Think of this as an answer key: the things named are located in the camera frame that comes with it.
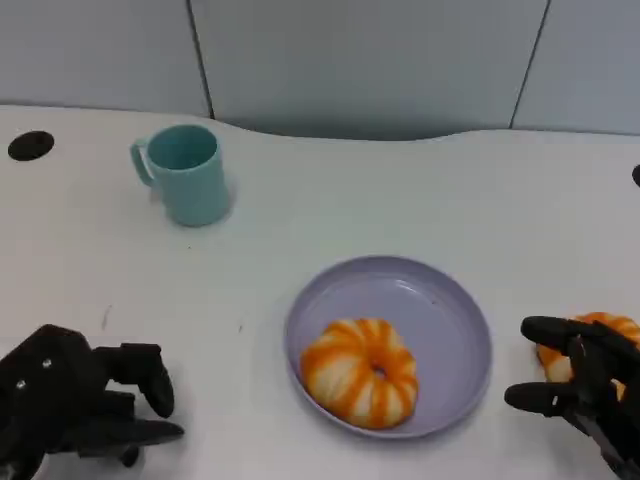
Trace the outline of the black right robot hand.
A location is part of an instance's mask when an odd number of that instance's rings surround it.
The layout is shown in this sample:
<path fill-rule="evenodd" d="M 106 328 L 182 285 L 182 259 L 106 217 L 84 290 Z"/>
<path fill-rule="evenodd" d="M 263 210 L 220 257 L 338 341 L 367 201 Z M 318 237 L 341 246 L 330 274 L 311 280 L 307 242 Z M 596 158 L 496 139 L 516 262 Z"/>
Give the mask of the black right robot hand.
<path fill-rule="evenodd" d="M 561 417 L 590 437 L 620 479 L 639 477 L 639 334 L 632 325 L 601 313 L 524 318 L 521 334 L 569 367 L 561 375 L 558 362 L 540 355 L 546 380 L 515 384 L 504 394 L 511 407 Z"/>

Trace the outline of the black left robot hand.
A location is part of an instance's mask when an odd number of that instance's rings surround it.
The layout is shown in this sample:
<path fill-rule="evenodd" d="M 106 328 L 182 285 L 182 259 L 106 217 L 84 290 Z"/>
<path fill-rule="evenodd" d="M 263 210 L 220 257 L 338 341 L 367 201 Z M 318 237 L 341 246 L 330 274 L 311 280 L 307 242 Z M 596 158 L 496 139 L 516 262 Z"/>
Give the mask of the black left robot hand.
<path fill-rule="evenodd" d="M 1 362 L 1 475 L 31 479 L 63 453 L 131 468 L 144 448 L 183 436 L 174 406 L 157 346 L 16 348 Z"/>

